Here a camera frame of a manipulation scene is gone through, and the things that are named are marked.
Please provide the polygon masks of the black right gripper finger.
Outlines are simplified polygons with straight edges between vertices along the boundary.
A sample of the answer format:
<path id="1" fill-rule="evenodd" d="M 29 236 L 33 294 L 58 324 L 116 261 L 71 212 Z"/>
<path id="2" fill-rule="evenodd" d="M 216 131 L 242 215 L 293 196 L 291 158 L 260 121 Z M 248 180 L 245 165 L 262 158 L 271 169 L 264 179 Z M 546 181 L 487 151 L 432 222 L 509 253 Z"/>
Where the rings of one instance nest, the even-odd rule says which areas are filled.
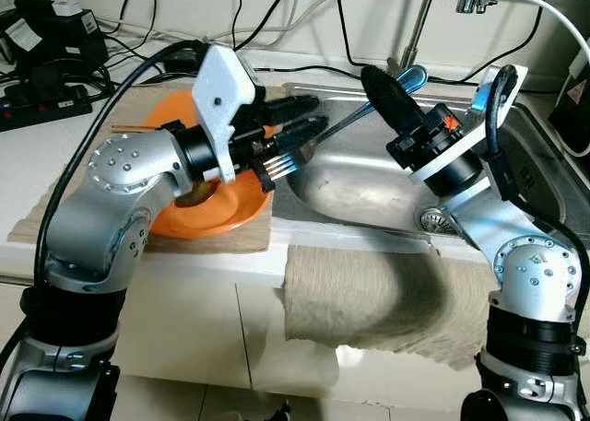
<path id="1" fill-rule="evenodd" d="M 360 80 L 372 107 L 396 131 L 396 138 L 386 145 L 388 150 L 421 150 L 425 114 L 404 86 L 374 64 L 361 68 Z"/>

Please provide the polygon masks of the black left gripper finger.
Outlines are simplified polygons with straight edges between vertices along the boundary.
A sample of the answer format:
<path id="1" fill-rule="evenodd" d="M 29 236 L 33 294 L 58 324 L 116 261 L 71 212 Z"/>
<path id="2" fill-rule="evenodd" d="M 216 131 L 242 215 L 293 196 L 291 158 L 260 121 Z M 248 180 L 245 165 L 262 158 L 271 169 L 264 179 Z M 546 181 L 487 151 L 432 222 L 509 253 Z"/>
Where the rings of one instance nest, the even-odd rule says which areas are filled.
<path id="1" fill-rule="evenodd" d="M 295 94 L 263 102 L 263 125 L 282 125 L 298 121 L 319 108 L 319 98 L 312 94 Z"/>
<path id="2" fill-rule="evenodd" d="M 268 139 L 270 150 L 291 151 L 296 150 L 311 142 L 324 129 L 327 129 L 328 120 L 325 115 L 312 115 L 292 123 L 286 123 L 281 131 Z"/>

